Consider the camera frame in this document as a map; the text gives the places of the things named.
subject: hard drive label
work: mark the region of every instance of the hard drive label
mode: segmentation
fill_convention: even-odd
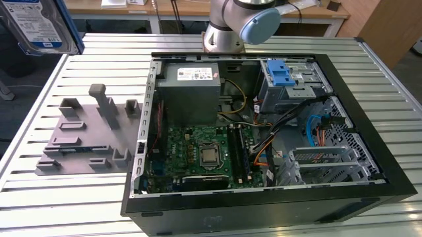
[[[61,39],[52,22],[42,16],[40,0],[1,0],[24,36],[37,47],[58,48]]]

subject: sticker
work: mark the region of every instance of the sticker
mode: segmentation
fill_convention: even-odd
[[[211,68],[178,68],[177,80],[212,80]]]
[[[253,105],[253,112],[256,113],[256,114],[259,114],[259,110],[260,109],[260,107],[259,107],[259,105]]]
[[[269,180],[272,181],[272,179],[273,179],[273,174],[272,174],[272,172],[267,169],[267,171],[265,171],[265,176],[269,178]]]
[[[292,79],[303,79],[301,73],[291,74]]]
[[[145,11],[128,11],[129,13],[136,13],[136,14],[146,14]]]
[[[28,41],[37,47],[61,46],[61,39],[53,24],[42,14],[40,0],[1,0]]]

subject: black computer case frame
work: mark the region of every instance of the black computer case frame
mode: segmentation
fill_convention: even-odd
[[[126,174],[121,215],[130,217],[145,234],[174,235],[241,229],[273,228],[340,222],[375,206],[416,194],[408,178],[329,61],[321,54],[153,53],[154,58],[201,55],[237,57],[312,57],[333,89],[347,115],[372,155],[387,183],[309,189],[272,189],[265,192],[219,193],[197,196],[129,198]]]

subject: white box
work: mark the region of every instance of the white box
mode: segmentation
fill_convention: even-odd
[[[145,5],[148,0],[126,0],[128,4]]]
[[[101,0],[101,8],[125,8],[125,0]]]

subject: motherboard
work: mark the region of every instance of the motherboard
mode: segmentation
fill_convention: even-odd
[[[260,170],[249,167],[248,126],[169,127],[166,137],[165,159],[152,161],[153,193],[263,186]]]

